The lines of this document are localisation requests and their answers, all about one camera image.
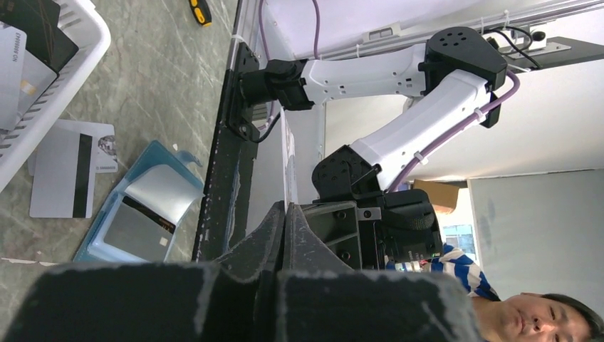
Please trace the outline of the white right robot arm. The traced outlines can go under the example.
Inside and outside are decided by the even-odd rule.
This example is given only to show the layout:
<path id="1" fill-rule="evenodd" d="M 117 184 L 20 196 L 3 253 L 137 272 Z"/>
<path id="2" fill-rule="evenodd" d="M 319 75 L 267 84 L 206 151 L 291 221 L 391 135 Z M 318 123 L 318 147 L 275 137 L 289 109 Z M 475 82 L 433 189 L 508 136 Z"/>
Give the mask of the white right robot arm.
<path id="1" fill-rule="evenodd" d="M 402 189 L 411 171 L 473 125 L 499 118 L 508 64 L 474 29 L 453 27 L 397 51 L 339 61 L 273 59 L 239 76 L 244 102 L 275 102 L 282 114 L 325 107 L 330 153 L 311 182 L 319 204 L 352 202 L 356 223 L 331 249 L 349 266 L 381 269 L 387 258 L 439 257 L 429 199 Z"/>

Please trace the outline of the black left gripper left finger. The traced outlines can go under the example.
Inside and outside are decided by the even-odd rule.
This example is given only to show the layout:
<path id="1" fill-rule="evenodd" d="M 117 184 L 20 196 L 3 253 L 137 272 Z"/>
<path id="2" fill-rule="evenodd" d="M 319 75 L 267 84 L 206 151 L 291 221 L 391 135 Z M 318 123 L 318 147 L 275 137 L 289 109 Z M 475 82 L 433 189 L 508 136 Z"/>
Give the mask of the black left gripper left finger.
<path id="1" fill-rule="evenodd" d="M 30 287 L 5 341 L 273 341 L 286 221 L 276 202 L 213 261 L 72 263 Z"/>

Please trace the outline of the white plastic basket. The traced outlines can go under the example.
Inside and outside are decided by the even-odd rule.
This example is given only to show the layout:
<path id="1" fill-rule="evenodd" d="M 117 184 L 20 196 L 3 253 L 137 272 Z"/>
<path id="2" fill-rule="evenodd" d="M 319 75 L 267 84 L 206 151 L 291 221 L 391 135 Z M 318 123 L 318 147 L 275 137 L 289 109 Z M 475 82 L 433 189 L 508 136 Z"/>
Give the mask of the white plastic basket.
<path id="1" fill-rule="evenodd" d="M 92 1 L 1 2 L 1 187 L 83 86 L 111 42 Z"/>

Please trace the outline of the white printed VIP card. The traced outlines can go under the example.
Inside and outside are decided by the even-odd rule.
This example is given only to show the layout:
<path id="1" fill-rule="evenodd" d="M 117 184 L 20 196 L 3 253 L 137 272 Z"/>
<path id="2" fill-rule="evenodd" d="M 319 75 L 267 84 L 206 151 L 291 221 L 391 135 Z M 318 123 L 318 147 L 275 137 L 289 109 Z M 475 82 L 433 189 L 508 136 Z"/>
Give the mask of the white printed VIP card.
<path id="1" fill-rule="evenodd" d="M 78 156 L 90 160 L 86 172 L 97 173 L 118 171 L 115 128 L 111 124 L 75 120 L 57 120 L 46 137 L 27 161 L 28 173 L 37 176 L 56 176 L 74 180 L 77 173 Z"/>

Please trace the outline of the blue card holder wallet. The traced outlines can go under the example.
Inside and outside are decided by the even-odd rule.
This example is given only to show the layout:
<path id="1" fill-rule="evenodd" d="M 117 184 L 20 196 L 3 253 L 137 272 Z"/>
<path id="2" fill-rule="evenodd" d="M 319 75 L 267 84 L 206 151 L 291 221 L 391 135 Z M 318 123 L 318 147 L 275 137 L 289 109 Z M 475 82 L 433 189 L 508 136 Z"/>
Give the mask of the blue card holder wallet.
<path id="1" fill-rule="evenodd" d="M 191 163 L 201 164 L 153 140 L 108 195 L 74 261 L 166 261 L 180 224 L 203 196 Z"/>

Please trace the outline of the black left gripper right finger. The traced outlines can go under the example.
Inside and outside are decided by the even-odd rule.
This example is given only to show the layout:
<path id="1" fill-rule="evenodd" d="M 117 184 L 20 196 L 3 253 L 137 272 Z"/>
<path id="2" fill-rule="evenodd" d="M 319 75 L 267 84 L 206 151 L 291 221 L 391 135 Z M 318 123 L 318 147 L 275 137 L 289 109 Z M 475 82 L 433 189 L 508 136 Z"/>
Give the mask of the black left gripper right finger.
<path id="1" fill-rule="evenodd" d="M 440 273 L 354 270 L 291 204 L 277 276 L 278 341 L 480 341 L 462 285 Z"/>

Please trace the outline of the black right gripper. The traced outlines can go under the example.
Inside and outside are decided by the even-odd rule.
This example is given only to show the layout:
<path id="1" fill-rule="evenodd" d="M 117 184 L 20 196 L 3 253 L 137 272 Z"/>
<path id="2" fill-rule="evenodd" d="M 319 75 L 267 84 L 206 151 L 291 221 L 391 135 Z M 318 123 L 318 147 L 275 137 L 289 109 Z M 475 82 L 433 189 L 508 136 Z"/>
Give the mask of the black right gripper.
<path id="1" fill-rule="evenodd" d="M 444 253 L 437 216 L 423 190 L 306 204 L 302 210 L 311 231 L 352 269 L 420 263 Z"/>

